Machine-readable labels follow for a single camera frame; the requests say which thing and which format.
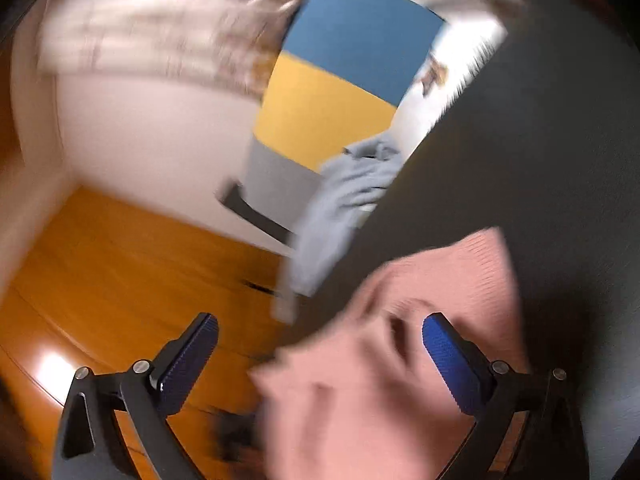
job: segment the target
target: metal screw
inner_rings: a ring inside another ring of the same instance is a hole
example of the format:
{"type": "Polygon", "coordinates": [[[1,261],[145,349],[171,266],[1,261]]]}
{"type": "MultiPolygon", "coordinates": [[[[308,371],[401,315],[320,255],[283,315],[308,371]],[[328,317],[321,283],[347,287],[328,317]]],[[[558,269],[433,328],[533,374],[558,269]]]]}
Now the metal screw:
{"type": "Polygon", "coordinates": [[[137,374],[143,374],[149,370],[149,361],[140,360],[136,361],[133,365],[133,371],[137,374]]]}
{"type": "Polygon", "coordinates": [[[83,366],[82,368],[78,368],[78,370],[76,370],[76,379],[84,379],[85,377],[87,377],[87,375],[89,375],[89,368],[87,368],[86,366],[83,366]]]}
{"type": "Polygon", "coordinates": [[[554,368],[554,377],[558,381],[564,381],[566,379],[566,372],[562,368],[554,368]]]}
{"type": "Polygon", "coordinates": [[[509,371],[509,365],[504,361],[494,361],[491,363],[491,368],[494,369],[494,372],[500,375],[504,375],[509,371]]]}

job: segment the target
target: blue cushion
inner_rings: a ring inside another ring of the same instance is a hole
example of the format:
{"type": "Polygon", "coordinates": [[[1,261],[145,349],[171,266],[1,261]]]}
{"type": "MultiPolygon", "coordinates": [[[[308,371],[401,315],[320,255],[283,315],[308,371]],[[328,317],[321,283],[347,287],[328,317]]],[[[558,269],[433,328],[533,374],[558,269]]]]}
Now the blue cushion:
{"type": "Polygon", "coordinates": [[[443,22],[410,0],[306,0],[283,50],[398,106],[443,22]]]}

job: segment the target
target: gray cloth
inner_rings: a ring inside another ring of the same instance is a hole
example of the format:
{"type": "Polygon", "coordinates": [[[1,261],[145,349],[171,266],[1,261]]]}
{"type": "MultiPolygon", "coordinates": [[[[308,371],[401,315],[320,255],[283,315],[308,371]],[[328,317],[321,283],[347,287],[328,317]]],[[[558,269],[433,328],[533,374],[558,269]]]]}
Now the gray cloth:
{"type": "Polygon", "coordinates": [[[322,183],[294,229],[293,256],[283,265],[276,318],[293,322],[294,295],[316,291],[402,163],[391,135],[383,132],[346,147],[322,166],[322,183]]]}

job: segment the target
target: white wall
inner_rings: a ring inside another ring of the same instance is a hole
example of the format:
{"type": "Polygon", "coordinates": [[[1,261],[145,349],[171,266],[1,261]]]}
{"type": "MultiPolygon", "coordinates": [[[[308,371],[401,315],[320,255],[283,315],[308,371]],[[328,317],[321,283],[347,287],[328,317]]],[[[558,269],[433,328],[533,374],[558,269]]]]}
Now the white wall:
{"type": "Polygon", "coordinates": [[[11,97],[21,154],[0,171],[0,298],[50,217],[75,189],[63,163],[53,82],[36,70],[38,0],[14,35],[11,97]]]}
{"type": "Polygon", "coordinates": [[[286,252],[214,196],[225,179],[243,174],[255,102],[196,84],[115,75],[60,76],[57,100],[66,158],[85,180],[165,214],[286,252]]]}

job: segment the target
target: wooden floor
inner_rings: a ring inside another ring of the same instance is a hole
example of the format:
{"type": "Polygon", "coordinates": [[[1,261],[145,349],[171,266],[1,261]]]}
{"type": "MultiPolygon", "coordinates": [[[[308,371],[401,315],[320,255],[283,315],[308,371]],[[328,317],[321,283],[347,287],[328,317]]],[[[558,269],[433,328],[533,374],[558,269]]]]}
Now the wooden floor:
{"type": "MultiPolygon", "coordinates": [[[[215,408],[251,409],[246,371],[274,348],[270,297],[278,256],[87,189],[78,190],[27,257],[0,307],[0,374],[50,478],[66,389],[76,368],[126,370],[152,358],[201,311],[220,342],[187,405],[169,419],[208,479],[227,478],[210,435],[215,408]]],[[[155,478],[126,416],[118,418],[143,479],[155,478]]]]}

